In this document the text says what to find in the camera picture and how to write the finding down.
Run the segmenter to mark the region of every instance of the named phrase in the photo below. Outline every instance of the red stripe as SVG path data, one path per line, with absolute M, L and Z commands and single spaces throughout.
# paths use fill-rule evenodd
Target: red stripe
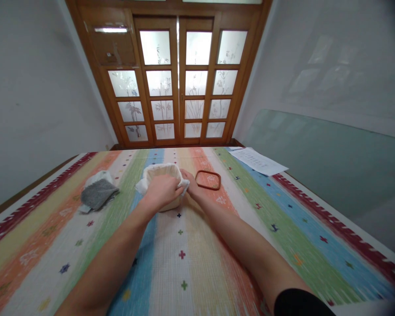
M 393 262 L 388 261 L 387 258 L 374 249 L 372 245 L 363 241 L 360 236 L 357 236 L 355 232 L 341 223 L 336 217 L 313 201 L 312 198 L 306 195 L 282 175 L 277 174 L 272 177 L 297 200 L 299 200 L 300 203 L 302 203 L 311 213 L 319 218 L 323 224 L 328 226 L 337 236 L 344 239 L 349 246 L 378 269 L 389 281 L 395 284 L 395 264 Z
M 67 179 L 69 179 L 76 171 L 78 171 L 85 162 L 89 161 L 97 153 L 88 153 L 77 162 L 71 165 L 56 179 L 50 182 L 45 188 L 40 190 L 32 198 L 26 201 L 16 211 L 0 222 L 0 240 L 6 236 L 16 225 L 18 225 L 25 217 L 27 217 L 38 205 L 44 202 L 55 190 L 57 190 Z

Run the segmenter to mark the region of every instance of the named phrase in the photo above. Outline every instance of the gray cloth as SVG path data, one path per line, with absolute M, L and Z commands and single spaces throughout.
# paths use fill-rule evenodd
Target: gray cloth
M 101 179 L 86 187 L 80 196 L 80 200 L 86 206 L 98 210 L 118 190 L 119 188 L 109 183 L 106 179 Z

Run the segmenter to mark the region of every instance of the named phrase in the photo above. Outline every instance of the striped tablecloth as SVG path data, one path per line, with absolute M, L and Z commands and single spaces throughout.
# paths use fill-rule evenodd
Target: striped tablecloth
M 337 315 L 370 315 L 395 302 L 395 255 L 286 173 L 261 175 L 223 147 L 79 155 L 0 215 L 0 314 L 53 315 L 86 267 L 135 208 L 151 164 L 219 173 L 208 198 L 269 240 Z M 86 180 L 108 170 L 120 194 L 77 212 Z M 216 178 L 203 181 L 214 185 Z M 211 230 L 195 202 L 157 214 L 110 315 L 267 315 L 254 280 Z

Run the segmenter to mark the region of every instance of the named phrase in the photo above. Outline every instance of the blue stripe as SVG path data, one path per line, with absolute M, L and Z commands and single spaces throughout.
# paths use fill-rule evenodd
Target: blue stripe
M 342 244 L 343 241 L 339 242 L 335 235 L 312 217 L 310 211 L 288 196 L 269 177 L 252 170 L 242 162 L 240 163 L 293 220 L 310 242 L 322 252 L 331 266 L 341 273 L 342 277 L 351 285 L 355 292 L 369 300 L 395 298 L 395 288 L 378 271 L 363 264 L 361 258 L 356 258 L 352 251 Z M 321 241 L 320 236 L 326 238 L 328 243 Z M 352 265 L 353 269 L 347 265 L 347 262 Z
M 151 149 L 145 162 L 145 168 L 152 163 L 158 164 L 163 161 L 164 149 Z M 136 192 L 130 211 L 137 206 L 141 199 L 142 195 Z M 154 216 L 146 227 L 144 237 L 135 256 L 137 258 L 136 265 L 130 269 L 128 276 L 108 309 L 107 315 L 148 315 L 156 229 L 157 221 Z M 128 289 L 131 291 L 131 295 L 124 302 L 122 299 L 123 294 Z

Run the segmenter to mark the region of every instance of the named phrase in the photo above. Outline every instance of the green stripe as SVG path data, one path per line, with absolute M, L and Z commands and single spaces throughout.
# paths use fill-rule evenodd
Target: green stripe
M 100 228 L 94 231 L 94 235 L 89 238 L 85 245 L 83 253 L 76 263 L 71 279 L 60 292 L 50 315 L 54 315 L 58 307 L 62 304 L 69 292 L 79 281 L 88 265 L 97 255 L 101 247 L 113 235 L 115 230 L 121 225 L 130 213 L 133 198 L 136 194 L 135 185 L 141 179 L 146 159 L 149 155 L 149 149 L 141 149 L 132 157 L 131 163 L 123 173 L 120 180 L 119 194 L 115 200 L 104 210 L 105 218 L 100 221 Z
M 223 147 L 217 147 L 214 153 L 227 169 L 233 183 L 241 189 L 249 204 L 254 207 L 270 236 L 280 245 L 287 261 L 316 295 L 321 295 L 320 297 L 324 297 L 325 300 L 332 299 L 337 305 L 364 300 L 354 292 L 341 274 L 329 264 L 324 255 L 235 157 Z M 276 233 L 271 231 L 272 224 L 276 224 L 279 228 Z M 303 262 L 300 266 L 295 264 L 297 262 L 295 254 L 298 254 L 298 258 Z

